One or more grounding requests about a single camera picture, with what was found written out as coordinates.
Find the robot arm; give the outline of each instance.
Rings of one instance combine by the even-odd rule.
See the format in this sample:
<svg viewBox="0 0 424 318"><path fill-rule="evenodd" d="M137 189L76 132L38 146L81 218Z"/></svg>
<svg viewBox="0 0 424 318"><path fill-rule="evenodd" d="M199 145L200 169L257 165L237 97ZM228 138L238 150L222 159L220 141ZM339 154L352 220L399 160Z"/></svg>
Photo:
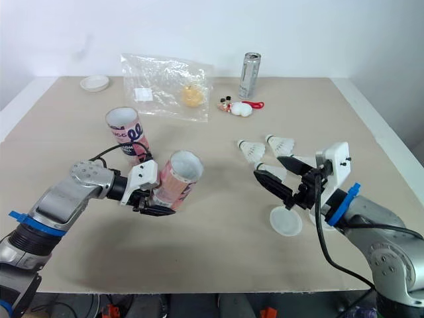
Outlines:
<svg viewBox="0 0 424 318"><path fill-rule="evenodd" d="M346 142L318 152L317 167L294 157L278 160L291 172L301 175L297 193L276 176L255 170L256 179L283 200L288 209L298 205L312 209L315 204L315 176L322 177L321 207L326 222L355 245L365 256L378 293L378 311L384 318L424 317L424 240L405 229L403 221L390 210L357 195L360 185L348 193L338 189L350 173Z"/></svg>
<svg viewBox="0 0 424 318"><path fill-rule="evenodd" d="M158 182L158 165L153 160L133 167L127 178L117 170L83 161L48 189L27 215L12 211L10 216L20 224L0 242L0 318L22 316L40 285L38 271L90 199L107 197L148 215L175 213L149 206L150 189Z"/></svg>

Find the clear plastic bag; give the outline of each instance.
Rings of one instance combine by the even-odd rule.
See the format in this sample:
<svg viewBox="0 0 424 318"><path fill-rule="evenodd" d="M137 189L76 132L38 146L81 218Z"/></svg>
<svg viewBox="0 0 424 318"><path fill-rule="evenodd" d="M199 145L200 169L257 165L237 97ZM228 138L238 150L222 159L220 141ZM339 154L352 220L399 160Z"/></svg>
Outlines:
<svg viewBox="0 0 424 318"><path fill-rule="evenodd" d="M145 115L207 121L213 66L197 62L122 54L126 106Z"/></svg>

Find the red object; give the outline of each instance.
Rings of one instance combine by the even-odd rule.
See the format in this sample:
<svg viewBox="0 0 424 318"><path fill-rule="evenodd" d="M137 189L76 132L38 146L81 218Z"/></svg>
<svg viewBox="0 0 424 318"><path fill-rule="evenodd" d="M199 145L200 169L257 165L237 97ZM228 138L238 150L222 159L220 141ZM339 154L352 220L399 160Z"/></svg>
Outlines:
<svg viewBox="0 0 424 318"><path fill-rule="evenodd" d="M260 311L260 318L277 318L277 311L274 308L268 307Z"/></svg>
<svg viewBox="0 0 424 318"><path fill-rule="evenodd" d="M249 104L253 109L261 109L265 106L263 101L242 101L242 103Z"/></svg>
<svg viewBox="0 0 424 318"><path fill-rule="evenodd" d="M101 318L121 318L121 313L118 307L109 304L101 310Z"/></svg>

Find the pink cup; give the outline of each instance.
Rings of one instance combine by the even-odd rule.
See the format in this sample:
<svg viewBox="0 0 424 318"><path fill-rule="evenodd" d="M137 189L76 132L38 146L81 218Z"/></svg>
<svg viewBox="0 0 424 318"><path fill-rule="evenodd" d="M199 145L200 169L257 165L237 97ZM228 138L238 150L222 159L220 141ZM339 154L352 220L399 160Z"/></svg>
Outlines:
<svg viewBox="0 0 424 318"><path fill-rule="evenodd" d="M160 172L160 186L153 190L152 204L176 210L203 173L203 164L190 151L180 150Z"/></svg>
<svg viewBox="0 0 424 318"><path fill-rule="evenodd" d="M112 130L113 135L119 144L137 141L149 148L146 136L138 118L138 113L131 107L118 107L106 114L106 123ZM146 158L145 149L138 145L122 146L122 151L126 154L127 160L133 165L137 165Z"/></svg>

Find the beige tabletop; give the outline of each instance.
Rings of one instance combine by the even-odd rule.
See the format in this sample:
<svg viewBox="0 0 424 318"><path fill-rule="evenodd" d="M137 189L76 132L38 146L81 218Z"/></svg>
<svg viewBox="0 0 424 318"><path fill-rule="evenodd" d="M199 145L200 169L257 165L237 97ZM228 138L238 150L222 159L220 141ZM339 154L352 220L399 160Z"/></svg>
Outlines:
<svg viewBox="0 0 424 318"><path fill-rule="evenodd" d="M121 78L105 91L88 93L81 78L60 78L0 145L0 234L17 223L10 210L26 213L45 189L64 178L78 160L115 144L104 116L125 104ZM41 271L42 292L300 292L366 286L330 267L307 212L303 230L283 237L269 214L280 201L255 180L236 140L263 141L267 134L295 138L294 152L310 156L347 141L352 173L344 183L362 184L361 194L396 212L424 232L424 213L412 191L370 131L328 79L261 78L255 100L265 108L248 118L215 107L237 95L237 79L217 79L208 123L141 117L155 160L163 167L178 149L194 151L205 173L170 217L149 217L91 200ZM119 151L108 165L127 174ZM270 149L265 163L278 165ZM288 184L296 185L295 178ZM336 231L326 232L332 257L370 278L361 253Z"/></svg>

